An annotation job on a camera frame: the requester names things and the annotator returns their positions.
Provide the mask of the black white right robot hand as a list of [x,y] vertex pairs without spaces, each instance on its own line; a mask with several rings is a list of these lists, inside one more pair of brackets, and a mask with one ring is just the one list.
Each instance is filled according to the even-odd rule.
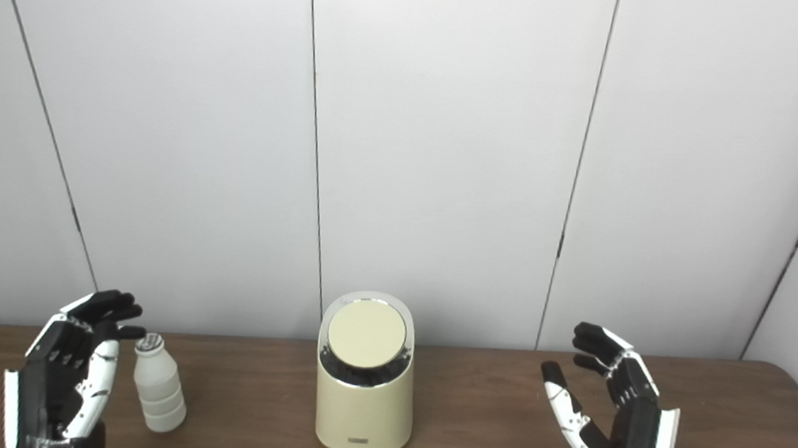
[[543,362],[545,394],[569,447],[675,448],[681,411],[660,407],[660,390],[632,344],[589,322],[577,324],[574,333],[573,363],[602,377],[616,415],[605,435],[569,390],[560,364]]

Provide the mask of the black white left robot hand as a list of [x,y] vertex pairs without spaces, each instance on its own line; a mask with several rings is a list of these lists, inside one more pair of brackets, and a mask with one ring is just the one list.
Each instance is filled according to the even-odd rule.
[[102,415],[116,380],[120,344],[146,337],[131,293],[103,290],[74,300],[40,329],[19,369],[4,371],[7,448],[105,448]]

